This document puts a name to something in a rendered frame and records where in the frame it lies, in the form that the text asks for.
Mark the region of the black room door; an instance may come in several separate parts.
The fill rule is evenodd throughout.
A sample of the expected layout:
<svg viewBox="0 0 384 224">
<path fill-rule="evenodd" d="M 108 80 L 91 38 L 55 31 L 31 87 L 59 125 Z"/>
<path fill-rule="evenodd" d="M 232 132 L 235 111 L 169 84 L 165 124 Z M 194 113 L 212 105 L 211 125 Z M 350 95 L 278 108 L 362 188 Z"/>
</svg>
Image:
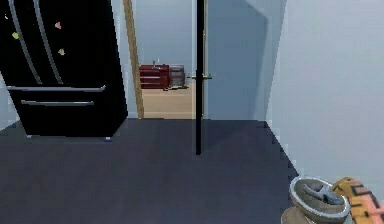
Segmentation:
<svg viewBox="0 0 384 224">
<path fill-rule="evenodd" d="M 203 118 L 203 73 L 204 59 L 204 13 L 205 0 L 196 0 L 196 154 L 202 151 L 202 118 Z"/>
</svg>

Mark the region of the red chest of drawers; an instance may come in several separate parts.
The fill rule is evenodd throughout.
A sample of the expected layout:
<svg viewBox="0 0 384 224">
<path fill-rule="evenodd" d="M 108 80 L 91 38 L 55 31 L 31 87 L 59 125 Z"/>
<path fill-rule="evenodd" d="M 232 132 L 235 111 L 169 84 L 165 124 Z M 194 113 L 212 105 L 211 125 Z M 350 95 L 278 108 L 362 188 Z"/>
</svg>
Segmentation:
<svg viewBox="0 0 384 224">
<path fill-rule="evenodd" d="M 141 65 L 139 73 L 142 89 L 165 89 L 170 85 L 168 65 Z"/>
</svg>

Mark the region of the black fridge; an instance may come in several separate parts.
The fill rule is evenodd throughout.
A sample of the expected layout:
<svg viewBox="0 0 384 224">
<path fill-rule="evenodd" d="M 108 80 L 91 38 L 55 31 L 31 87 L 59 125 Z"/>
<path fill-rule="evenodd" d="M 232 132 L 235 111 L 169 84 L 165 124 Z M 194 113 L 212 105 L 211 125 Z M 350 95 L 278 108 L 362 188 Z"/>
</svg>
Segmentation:
<svg viewBox="0 0 384 224">
<path fill-rule="evenodd" d="M 26 135 L 112 138 L 128 116 L 111 0 L 39 0 L 45 32 L 63 84 L 40 36 L 33 0 L 15 0 L 20 27 L 42 84 L 28 67 L 8 0 L 0 0 L 0 74 L 5 86 L 102 87 L 103 92 L 9 91 Z M 60 22 L 62 29 L 55 23 Z M 58 53 L 64 49 L 65 55 Z M 89 106 L 24 105 L 28 101 L 93 101 Z"/>
</svg>

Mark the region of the grey round bin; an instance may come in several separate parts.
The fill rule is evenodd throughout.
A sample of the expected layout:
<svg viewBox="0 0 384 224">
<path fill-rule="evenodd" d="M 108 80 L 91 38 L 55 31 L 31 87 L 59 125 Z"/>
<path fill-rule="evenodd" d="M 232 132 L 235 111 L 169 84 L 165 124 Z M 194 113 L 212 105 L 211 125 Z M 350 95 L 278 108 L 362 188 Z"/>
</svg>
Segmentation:
<svg viewBox="0 0 384 224">
<path fill-rule="evenodd" d="M 289 185 L 293 206 L 282 213 L 280 224 L 354 224 L 347 198 L 331 187 L 317 177 L 295 177 Z"/>
</svg>

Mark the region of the orange patterned object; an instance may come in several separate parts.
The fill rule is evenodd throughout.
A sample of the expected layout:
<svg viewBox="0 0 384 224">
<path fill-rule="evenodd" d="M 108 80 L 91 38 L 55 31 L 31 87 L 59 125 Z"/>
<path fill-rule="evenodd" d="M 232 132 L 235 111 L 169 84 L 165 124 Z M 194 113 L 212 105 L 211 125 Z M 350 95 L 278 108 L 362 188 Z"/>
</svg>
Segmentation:
<svg viewBox="0 0 384 224">
<path fill-rule="evenodd" d="M 347 198 L 353 224 L 384 224 L 384 204 L 361 181 L 344 177 L 336 181 L 331 189 Z"/>
</svg>

